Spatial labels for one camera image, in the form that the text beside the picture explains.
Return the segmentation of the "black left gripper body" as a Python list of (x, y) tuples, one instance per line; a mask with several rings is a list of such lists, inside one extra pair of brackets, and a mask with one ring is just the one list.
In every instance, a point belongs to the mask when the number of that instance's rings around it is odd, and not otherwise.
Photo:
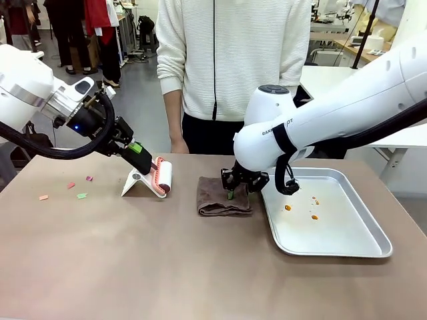
[(107, 95), (86, 97), (83, 106), (71, 118), (71, 129), (92, 141), (104, 133), (95, 151), (106, 156), (121, 155), (133, 140), (133, 130), (123, 117), (115, 115)]

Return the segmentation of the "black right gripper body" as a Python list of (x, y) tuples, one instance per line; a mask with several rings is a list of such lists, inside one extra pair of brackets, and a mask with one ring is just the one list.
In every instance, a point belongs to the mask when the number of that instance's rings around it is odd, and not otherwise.
[(233, 176), (234, 176), (236, 185), (239, 185), (241, 183), (247, 184), (250, 174), (258, 172), (258, 171), (250, 171), (244, 168), (239, 164), (238, 161), (235, 161), (234, 166), (232, 167), (232, 171), (233, 171)]

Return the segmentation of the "person's right hand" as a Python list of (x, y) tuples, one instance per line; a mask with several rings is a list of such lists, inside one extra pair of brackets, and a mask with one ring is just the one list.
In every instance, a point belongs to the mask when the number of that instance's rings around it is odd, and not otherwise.
[(171, 141), (171, 153), (189, 154), (188, 146), (182, 134), (171, 135), (170, 141)]

